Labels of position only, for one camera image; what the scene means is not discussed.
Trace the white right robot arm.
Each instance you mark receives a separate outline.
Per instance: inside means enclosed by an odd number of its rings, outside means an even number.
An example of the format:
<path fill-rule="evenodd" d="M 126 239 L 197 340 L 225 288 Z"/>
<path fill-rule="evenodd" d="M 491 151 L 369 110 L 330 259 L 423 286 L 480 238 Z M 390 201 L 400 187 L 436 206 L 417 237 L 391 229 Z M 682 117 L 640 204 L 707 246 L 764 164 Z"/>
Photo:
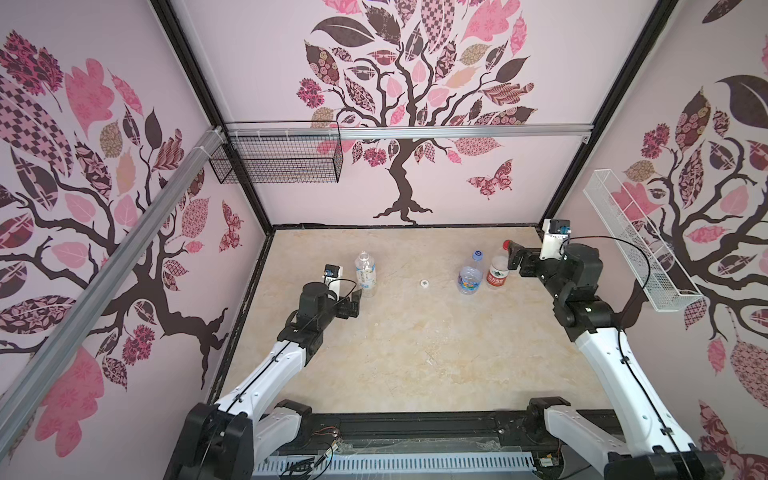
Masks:
<path fill-rule="evenodd" d="M 631 352 L 617 314 L 598 297 L 598 250 L 567 243 L 547 252 L 513 241 L 506 250 L 509 270 L 538 278 L 551 294 L 555 319 L 596 374 L 623 437 L 555 398 L 530 401 L 531 429 L 567 444 L 606 479 L 722 478 L 722 462 L 697 447 L 673 418 Z"/>

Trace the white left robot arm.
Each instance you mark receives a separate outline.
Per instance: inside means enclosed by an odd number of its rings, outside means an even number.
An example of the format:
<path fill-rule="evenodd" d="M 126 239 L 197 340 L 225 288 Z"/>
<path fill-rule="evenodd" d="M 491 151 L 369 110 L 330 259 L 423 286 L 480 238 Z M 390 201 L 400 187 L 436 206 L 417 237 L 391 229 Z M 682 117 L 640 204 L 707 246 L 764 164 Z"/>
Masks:
<path fill-rule="evenodd" d="M 353 284 L 341 294 L 343 282 L 335 278 L 305 284 L 298 309 L 263 362 L 229 394 L 188 412 L 166 479 L 250 479 L 257 464 L 297 437 L 311 409 L 291 401 L 268 408 L 320 349 L 331 322 L 359 315 L 362 291 Z"/>

